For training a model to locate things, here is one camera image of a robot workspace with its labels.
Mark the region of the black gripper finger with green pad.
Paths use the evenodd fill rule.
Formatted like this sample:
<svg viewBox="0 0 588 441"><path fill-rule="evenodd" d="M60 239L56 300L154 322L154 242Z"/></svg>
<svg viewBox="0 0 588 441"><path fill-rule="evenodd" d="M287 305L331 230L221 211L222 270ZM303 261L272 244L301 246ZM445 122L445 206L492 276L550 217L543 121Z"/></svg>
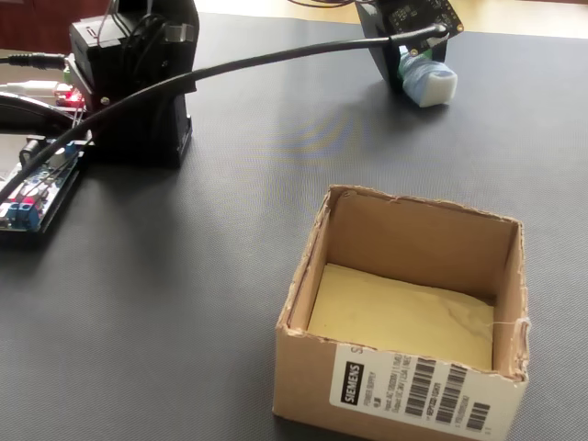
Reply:
<svg viewBox="0 0 588 441"><path fill-rule="evenodd" d="M435 62L444 62L447 55L447 42L449 35L430 39L431 59Z"/></svg>
<svg viewBox="0 0 588 441"><path fill-rule="evenodd" d="M366 38L389 37L396 34L385 16L387 3L388 1L356 3L356 11ZM382 78L393 92L399 94L402 91L402 81L398 74L401 58L399 47L384 46L371 48L369 51Z"/></svg>

